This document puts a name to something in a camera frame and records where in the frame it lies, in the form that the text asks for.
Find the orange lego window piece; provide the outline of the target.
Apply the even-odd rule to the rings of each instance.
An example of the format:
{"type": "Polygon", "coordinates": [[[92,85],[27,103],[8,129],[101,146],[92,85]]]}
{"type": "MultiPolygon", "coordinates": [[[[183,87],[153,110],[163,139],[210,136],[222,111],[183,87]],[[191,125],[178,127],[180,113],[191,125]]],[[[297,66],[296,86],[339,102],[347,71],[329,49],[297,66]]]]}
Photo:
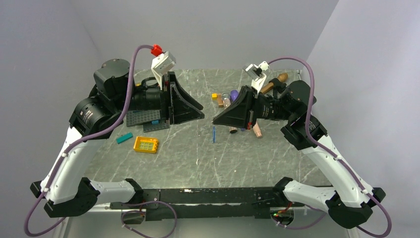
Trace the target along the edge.
{"type": "Polygon", "coordinates": [[[158,151],[159,140],[152,137],[137,136],[133,150],[138,153],[155,154],[158,151]]]}

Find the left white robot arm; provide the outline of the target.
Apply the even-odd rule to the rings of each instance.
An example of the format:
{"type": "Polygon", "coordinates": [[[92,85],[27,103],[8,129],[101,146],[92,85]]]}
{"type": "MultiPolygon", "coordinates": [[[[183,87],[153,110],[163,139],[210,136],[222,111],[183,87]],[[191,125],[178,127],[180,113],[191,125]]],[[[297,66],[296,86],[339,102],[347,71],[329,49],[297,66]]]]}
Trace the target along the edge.
{"type": "MultiPolygon", "coordinates": [[[[133,179],[99,182],[84,176],[98,149],[112,134],[112,125],[122,124],[130,64],[124,59],[108,60],[95,71],[95,85],[88,98],[78,103],[69,120],[67,137],[53,168],[31,191],[46,200],[44,210],[51,218],[75,217],[95,205],[120,202],[138,207],[144,191],[133,179]]],[[[163,85],[146,78],[133,86],[130,111],[159,111],[169,124],[203,119],[203,106],[179,84],[174,72],[163,75],[163,85]]]]}

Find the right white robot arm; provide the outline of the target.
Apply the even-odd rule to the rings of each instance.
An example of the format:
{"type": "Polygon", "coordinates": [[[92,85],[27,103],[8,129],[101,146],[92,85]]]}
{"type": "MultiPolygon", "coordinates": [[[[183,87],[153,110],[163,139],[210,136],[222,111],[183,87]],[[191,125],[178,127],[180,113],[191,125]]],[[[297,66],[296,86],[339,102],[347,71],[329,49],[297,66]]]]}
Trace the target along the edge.
{"type": "Polygon", "coordinates": [[[365,223],[373,207],[385,198],[380,187],[364,182],[341,157],[320,121],[307,118],[310,87],[303,81],[282,85],[278,96],[263,95],[243,86],[227,109],[212,120],[215,125],[250,128],[258,119],[285,120],[285,139],[310,158],[329,180],[315,187],[284,177],[273,187],[273,202],[295,202],[326,212],[338,225],[352,229],[365,223]]]}

